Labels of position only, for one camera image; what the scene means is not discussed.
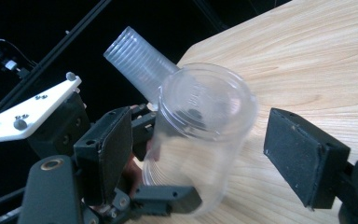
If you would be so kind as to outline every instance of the light wood tabletop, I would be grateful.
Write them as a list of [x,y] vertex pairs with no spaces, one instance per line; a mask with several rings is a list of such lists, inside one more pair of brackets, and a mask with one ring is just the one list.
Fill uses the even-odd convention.
[[338,223],[340,201],[311,212],[263,154],[272,107],[297,113],[358,161],[358,0],[294,0],[192,46],[182,60],[241,75],[259,103],[221,204],[201,217],[136,223]]

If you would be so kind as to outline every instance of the white bracket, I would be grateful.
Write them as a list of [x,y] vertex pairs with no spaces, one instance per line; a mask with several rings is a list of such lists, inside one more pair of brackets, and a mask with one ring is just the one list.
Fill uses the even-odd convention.
[[81,83],[80,77],[71,72],[66,74],[66,78],[64,82],[0,113],[0,142],[31,136]]

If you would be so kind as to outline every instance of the wood grain surface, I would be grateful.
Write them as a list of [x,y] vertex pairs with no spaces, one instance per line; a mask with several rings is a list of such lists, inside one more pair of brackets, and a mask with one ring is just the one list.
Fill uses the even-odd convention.
[[350,162],[358,160],[358,0],[292,1],[195,44],[179,66],[187,63],[214,63],[241,75],[258,99],[257,121],[212,213],[133,222],[338,223],[340,201],[309,211],[263,144],[269,110],[278,107],[335,136],[351,147]]

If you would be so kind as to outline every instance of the wire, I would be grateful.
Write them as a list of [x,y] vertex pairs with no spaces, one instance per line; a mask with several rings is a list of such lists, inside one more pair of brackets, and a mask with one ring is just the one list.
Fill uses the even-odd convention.
[[8,43],[11,47],[13,47],[16,51],[18,51],[19,54],[20,54],[31,66],[36,66],[36,65],[37,65],[36,62],[34,62],[34,61],[28,59],[27,56],[25,56],[25,54],[23,54],[22,51],[21,51],[19,48],[17,48],[14,44],[12,44],[11,42],[9,42],[9,41],[7,41],[7,40],[5,40],[5,39],[1,39],[1,38],[0,38],[0,42]]

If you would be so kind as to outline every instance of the transparent plastic cup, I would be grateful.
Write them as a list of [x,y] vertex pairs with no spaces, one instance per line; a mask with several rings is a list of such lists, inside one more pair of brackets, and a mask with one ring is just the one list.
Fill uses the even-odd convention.
[[179,68],[127,27],[103,54],[153,107],[158,106],[159,86]]
[[202,205],[191,216],[211,211],[224,196],[256,111],[255,97],[235,73],[207,63],[185,65],[160,87],[144,183],[194,186]]

